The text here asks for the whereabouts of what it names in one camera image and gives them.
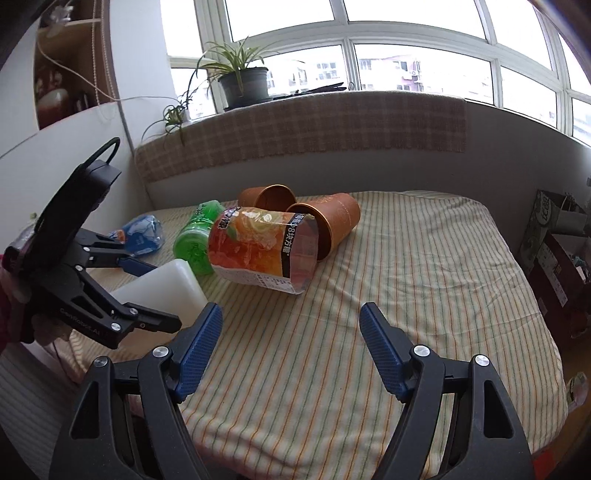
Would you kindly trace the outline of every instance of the potted plant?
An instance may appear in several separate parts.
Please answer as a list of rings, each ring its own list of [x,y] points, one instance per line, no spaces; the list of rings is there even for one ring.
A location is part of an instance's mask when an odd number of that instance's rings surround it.
[[[274,52],[266,50],[267,47],[245,47],[247,39],[239,41],[236,46],[210,42],[212,46],[197,62],[196,70],[207,69],[209,78],[222,84],[228,109],[254,105],[269,99],[268,68],[249,65],[255,60],[260,60],[264,64],[263,54]],[[207,53],[216,53],[222,61],[210,61],[202,65]]]
[[[197,69],[195,69],[195,71],[191,75],[191,78],[189,78],[189,85],[187,86],[187,90],[179,96],[179,99],[177,99],[178,105],[166,106],[162,112],[162,118],[149,124],[146,130],[144,130],[140,143],[144,141],[145,134],[151,127],[161,122],[164,122],[165,133],[168,135],[178,130],[181,143],[184,145],[183,125],[191,123],[191,117],[189,117],[189,103],[193,99],[193,95],[195,94],[195,92],[197,92],[197,90],[199,90],[199,87],[203,84],[203,82],[201,82],[199,85],[197,85],[197,88],[191,90],[191,83],[193,82],[193,77],[197,77]]]

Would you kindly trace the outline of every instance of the window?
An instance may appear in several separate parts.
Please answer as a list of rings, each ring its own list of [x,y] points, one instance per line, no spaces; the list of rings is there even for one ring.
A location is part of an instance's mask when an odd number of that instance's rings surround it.
[[[180,97],[187,91],[189,78],[191,78],[194,69],[172,69],[171,71],[173,74],[174,91]],[[189,115],[192,120],[216,113],[208,87],[207,74],[204,70],[199,70],[197,79],[193,77],[191,81],[191,91],[197,89],[193,94],[193,100],[189,103]]]
[[[574,56],[573,51],[562,37],[560,37],[560,41],[562,42],[564,56],[566,57],[566,65],[569,68],[570,87],[578,92],[591,95],[591,84],[589,84],[585,72],[581,68],[581,65],[579,65],[577,57]]]
[[[473,0],[345,0],[349,20],[409,22],[484,38]]]
[[[293,90],[290,87],[295,86],[297,80],[305,82],[299,83],[298,87],[305,85],[306,89],[310,90],[336,83],[330,71],[320,72],[314,69],[314,66],[318,67],[319,64],[328,66],[330,63],[334,63],[341,72],[346,71],[340,46],[308,48],[265,58],[265,67],[272,72],[275,80],[275,88],[269,94],[286,95]],[[260,65],[262,63],[259,61],[253,63],[253,66]],[[346,86],[347,81],[344,78],[339,80],[345,81]]]
[[[556,127],[556,94],[543,85],[501,67],[503,106]]]
[[[573,136],[591,146],[591,105],[574,98]]]
[[[333,20],[329,0],[226,0],[234,41],[294,25]]]
[[[486,102],[586,135],[591,84],[564,41],[547,46],[557,31],[528,0],[161,0],[161,13],[175,70],[190,71],[208,42],[248,36],[249,46],[278,51],[265,59],[273,96],[340,82],[407,88]],[[559,71],[565,63],[568,76]],[[184,88],[179,75],[173,72],[177,90]],[[216,82],[208,95],[195,95],[192,115],[211,112],[212,97],[221,111]]]
[[[360,69],[359,75],[362,82],[371,82],[376,90],[404,88],[493,102],[491,64],[487,61],[448,51],[402,45],[355,45],[355,51],[358,58],[373,58],[374,69],[371,72]],[[396,61],[400,62],[402,69],[395,68]],[[415,76],[404,70],[414,61],[421,63],[421,72]]]
[[[300,81],[300,85],[307,85],[308,84],[308,75],[306,74],[305,70],[298,68],[297,69],[297,76]]]
[[[193,0],[160,0],[160,13],[168,55],[200,57],[203,50]]]
[[[550,57],[534,7],[527,0],[486,0],[496,40],[550,68]]]

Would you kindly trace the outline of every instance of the window pane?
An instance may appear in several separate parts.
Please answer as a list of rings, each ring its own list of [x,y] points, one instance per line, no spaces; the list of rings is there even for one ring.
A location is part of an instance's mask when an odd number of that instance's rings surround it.
[[[259,33],[333,20],[329,0],[226,0],[234,41]]]
[[[501,67],[503,107],[556,127],[556,93],[528,77]]]
[[[252,63],[261,66],[260,61]],[[265,58],[269,95],[289,95],[344,82],[348,86],[343,50],[334,47],[308,48]]]
[[[444,93],[492,103],[487,61],[402,45],[355,45],[355,51],[361,83],[375,90]]]
[[[184,93],[189,87],[189,78],[191,78],[193,71],[193,69],[172,69],[174,91],[177,96],[184,96]],[[193,100],[189,103],[189,115],[193,120],[216,113],[212,93],[207,88],[208,86],[209,82],[207,81],[206,71],[199,70],[198,78],[195,79],[193,77],[193,81],[191,82],[191,91],[199,87],[197,92],[193,94]]]
[[[171,57],[200,57],[203,53],[193,0],[160,0],[166,50]]]
[[[564,56],[566,57],[566,66],[569,68],[570,87],[578,92],[591,95],[591,84],[587,80],[587,76],[581,65],[579,65],[579,61],[562,37],[560,37],[560,41],[562,42]]]
[[[591,105],[573,98],[573,137],[591,146]]]
[[[534,7],[527,0],[486,0],[496,40],[550,68],[548,48]]]
[[[409,22],[484,38],[474,0],[345,0],[349,20]]]

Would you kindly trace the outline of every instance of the bottle label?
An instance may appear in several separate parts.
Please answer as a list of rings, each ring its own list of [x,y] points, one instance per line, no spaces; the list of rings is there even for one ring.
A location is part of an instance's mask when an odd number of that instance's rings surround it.
[[[299,284],[307,275],[311,278],[317,252],[312,215],[254,207],[226,210],[214,224],[207,249],[212,267],[222,277],[289,293],[295,293],[292,281]]]
[[[283,236],[283,246],[281,248],[281,271],[285,278],[290,277],[290,252],[291,246],[296,236],[297,226],[306,218],[305,213],[295,213],[291,220],[285,226],[285,235]]]
[[[295,294],[296,291],[288,278],[275,275],[253,272],[244,268],[226,268],[219,265],[212,265],[215,273],[221,277],[246,285],[257,285],[259,287],[272,288],[273,290],[284,291]]]

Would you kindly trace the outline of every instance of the bed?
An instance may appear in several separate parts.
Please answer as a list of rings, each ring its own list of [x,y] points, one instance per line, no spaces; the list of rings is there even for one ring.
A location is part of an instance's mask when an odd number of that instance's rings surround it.
[[[441,356],[490,357],[531,451],[547,445],[567,416],[560,356],[486,207],[434,192],[353,196],[361,221],[304,294],[199,278],[224,314],[201,384],[180,406],[199,453],[253,480],[369,479],[402,405],[382,386],[359,332],[366,301]],[[173,258],[173,238],[192,210],[155,212],[168,241],[147,261]],[[133,278],[93,275],[108,290]],[[98,355],[131,358],[77,332],[56,346],[78,380]],[[444,396],[428,476],[439,468],[452,401]]]

